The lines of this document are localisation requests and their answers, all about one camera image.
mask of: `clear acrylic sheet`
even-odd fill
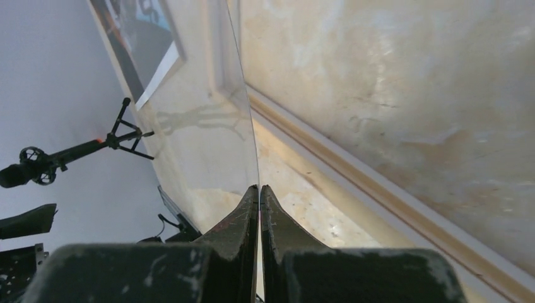
[[[61,23],[60,27],[56,19],[50,18],[51,23],[58,24],[54,28],[79,37],[65,43],[52,39],[57,48],[50,47],[49,57],[54,59],[49,62],[57,68],[36,67],[32,73],[40,81],[53,77],[58,81],[72,79],[68,82],[71,86],[56,83],[54,93],[45,95],[41,103],[28,99],[3,109],[2,119],[13,116],[16,125],[39,124],[42,132],[15,128],[13,134],[3,135],[7,144],[2,149],[1,164],[17,162],[18,152],[26,146],[35,145],[54,153],[105,138],[119,113],[122,98],[137,100],[144,93],[139,87],[146,90],[157,74],[159,64],[154,63],[158,56],[147,55],[148,52],[157,50],[160,57],[165,57],[166,45],[176,45],[178,56],[164,69],[166,72],[148,101],[139,110],[131,105],[125,116],[144,132],[155,132],[144,139],[146,152],[155,159],[151,162],[106,148],[69,164],[66,172],[58,170],[56,181],[49,186],[30,182],[2,189],[2,199],[6,201],[0,218],[19,215],[46,203],[57,203],[58,209],[49,233],[2,241],[2,251],[43,242],[44,249],[53,252],[65,244],[137,242],[152,237],[162,228],[157,214],[175,222],[162,202],[158,185],[201,232],[206,232],[234,209],[249,186],[259,182],[249,101],[226,2],[100,1],[105,9],[119,10],[126,4],[133,3],[139,9],[140,3],[150,2],[153,7],[158,3],[157,12],[150,14],[148,21],[142,20],[146,16],[133,14],[139,17],[134,23],[156,22],[151,25],[156,30],[154,35],[137,34],[140,28],[129,28],[132,23],[125,23],[121,12],[117,16],[98,14],[94,6],[97,2],[90,0],[86,7],[62,6],[62,14],[74,14],[70,16],[83,25],[75,30],[68,26],[70,23]],[[22,10],[13,16],[22,18],[21,14]],[[162,30],[162,16],[168,21],[167,31]],[[109,24],[116,23],[103,27],[106,18]],[[93,27],[86,31],[88,25]],[[128,37],[121,40],[126,32]],[[169,33],[171,41],[164,37]],[[79,46],[84,40],[88,43]],[[124,51],[117,51],[114,44],[122,45]],[[143,51],[134,44],[142,45]],[[37,49],[36,45],[40,44],[30,41],[21,47]],[[146,57],[155,61],[149,64],[144,61]],[[122,64],[127,59],[135,64],[125,67]],[[35,62],[35,66],[42,64],[37,59]],[[119,84],[117,77],[110,77],[113,69]],[[141,86],[133,85],[135,79]],[[17,98],[24,96],[23,90],[12,91]],[[18,109],[21,106],[28,106],[35,114],[24,113]],[[119,134],[129,131],[121,127]],[[177,229],[166,225],[162,239],[176,233]]]

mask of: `worn paint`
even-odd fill
[[[245,78],[535,275],[534,14],[528,0],[244,0]]]

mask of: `microphone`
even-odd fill
[[[30,164],[12,164],[0,170],[0,186],[11,188],[28,183],[39,175],[31,168]]]

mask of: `black equipment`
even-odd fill
[[[466,302],[439,253],[327,247],[282,209],[269,186],[260,195],[251,186],[231,214],[191,243],[62,247],[24,299],[255,302],[259,226],[267,303]]]
[[[56,204],[46,204],[21,215],[0,220],[0,239],[50,232]],[[0,303],[19,302],[33,275],[49,253],[43,244],[0,252]]]
[[[30,180],[39,185],[52,184],[56,179],[57,169],[60,169],[62,172],[64,172],[67,170],[67,164],[97,152],[105,147],[113,148],[115,150],[124,150],[125,152],[154,160],[154,157],[136,151],[136,147],[138,146],[141,138],[152,136],[154,132],[151,131],[144,134],[139,127],[123,120],[122,118],[130,102],[130,98],[125,98],[122,101],[122,108],[119,112],[119,116],[117,117],[117,120],[115,120],[114,127],[107,135],[105,141],[92,140],[78,146],[53,153],[51,155],[46,154],[43,150],[34,146],[26,147],[22,149],[19,154],[19,164],[13,164],[3,170],[0,170],[0,186],[4,188],[15,187],[24,185]],[[121,124],[132,128],[134,131],[117,137],[115,134],[119,128],[119,125]],[[123,141],[134,139],[135,142],[131,148],[121,146]]]

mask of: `black cable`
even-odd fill
[[[165,230],[165,222],[162,220],[162,230],[155,236],[155,238],[159,237],[164,230]]]
[[[158,218],[162,221],[162,231],[160,231],[160,233],[158,233],[156,236],[154,236],[154,238],[159,237],[163,233],[163,231],[165,230],[165,224],[166,223],[168,223],[171,226],[174,226],[174,227],[178,228],[179,231],[182,231],[182,229],[184,228],[184,226],[182,224],[175,224],[175,223],[167,220],[167,218],[165,218],[161,213],[158,214]]]
[[[183,228],[182,224],[175,224],[175,223],[167,220],[167,218],[165,218],[161,213],[158,214],[158,218],[160,218],[160,220],[162,222],[167,222],[167,223],[169,223],[169,225],[174,226],[174,227],[178,228],[179,230],[182,230],[182,228]]]

